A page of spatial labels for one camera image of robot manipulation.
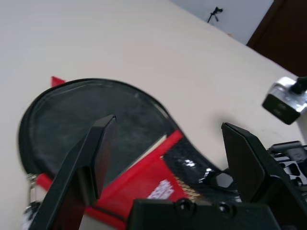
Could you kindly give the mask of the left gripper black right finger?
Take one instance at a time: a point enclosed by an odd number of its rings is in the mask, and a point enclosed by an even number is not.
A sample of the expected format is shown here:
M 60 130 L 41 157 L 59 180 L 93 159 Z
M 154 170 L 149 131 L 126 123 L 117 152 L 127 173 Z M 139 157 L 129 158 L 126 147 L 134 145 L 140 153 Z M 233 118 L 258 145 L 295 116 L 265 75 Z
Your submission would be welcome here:
M 249 131 L 223 123 L 221 126 L 230 174 L 242 201 L 266 202 L 292 183 L 276 160 Z

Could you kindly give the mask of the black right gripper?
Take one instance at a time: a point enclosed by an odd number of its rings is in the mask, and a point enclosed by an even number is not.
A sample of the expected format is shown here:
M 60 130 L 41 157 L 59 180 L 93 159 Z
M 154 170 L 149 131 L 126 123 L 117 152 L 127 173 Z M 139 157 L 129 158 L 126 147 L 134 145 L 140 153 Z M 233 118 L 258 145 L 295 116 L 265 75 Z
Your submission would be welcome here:
M 267 152 L 279 163 L 298 189 L 307 188 L 307 146 L 300 141 L 274 144 Z M 233 189 L 233 178 L 224 172 L 210 180 L 211 185 L 221 189 Z

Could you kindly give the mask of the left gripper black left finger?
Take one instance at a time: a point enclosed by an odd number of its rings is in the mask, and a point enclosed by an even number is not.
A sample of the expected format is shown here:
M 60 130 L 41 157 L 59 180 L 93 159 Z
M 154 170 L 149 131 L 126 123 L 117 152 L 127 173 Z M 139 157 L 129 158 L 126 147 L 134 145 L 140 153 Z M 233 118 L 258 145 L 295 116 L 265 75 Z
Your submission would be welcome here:
M 116 116 L 97 120 L 76 151 L 70 151 L 30 225 L 31 230 L 77 230 L 85 209 L 103 190 Z

